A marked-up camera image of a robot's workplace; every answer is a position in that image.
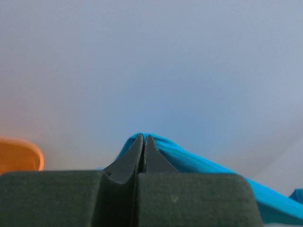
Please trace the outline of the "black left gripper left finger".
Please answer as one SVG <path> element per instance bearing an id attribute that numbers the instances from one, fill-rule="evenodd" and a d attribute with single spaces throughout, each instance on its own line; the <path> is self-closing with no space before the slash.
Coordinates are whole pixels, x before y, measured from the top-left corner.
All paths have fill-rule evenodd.
<path id="1" fill-rule="evenodd" d="M 127 227 L 143 151 L 139 134 L 103 170 L 11 172 L 0 178 L 3 227 Z"/>

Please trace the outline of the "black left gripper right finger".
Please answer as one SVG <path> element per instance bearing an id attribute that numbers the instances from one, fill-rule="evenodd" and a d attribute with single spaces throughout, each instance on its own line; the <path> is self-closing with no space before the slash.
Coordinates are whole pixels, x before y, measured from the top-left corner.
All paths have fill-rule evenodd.
<path id="1" fill-rule="evenodd" d="M 156 148 L 144 147 L 138 176 L 137 225 L 140 227 L 261 227 L 248 182 L 236 174 L 179 172 Z"/>

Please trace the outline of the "orange plastic basket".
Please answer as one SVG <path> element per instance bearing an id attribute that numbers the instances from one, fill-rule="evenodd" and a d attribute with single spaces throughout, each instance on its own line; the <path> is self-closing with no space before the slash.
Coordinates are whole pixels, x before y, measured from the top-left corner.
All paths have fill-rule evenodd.
<path id="1" fill-rule="evenodd" d="M 12 137 L 0 138 L 0 173 L 42 171 L 45 158 L 34 143 Z"/>

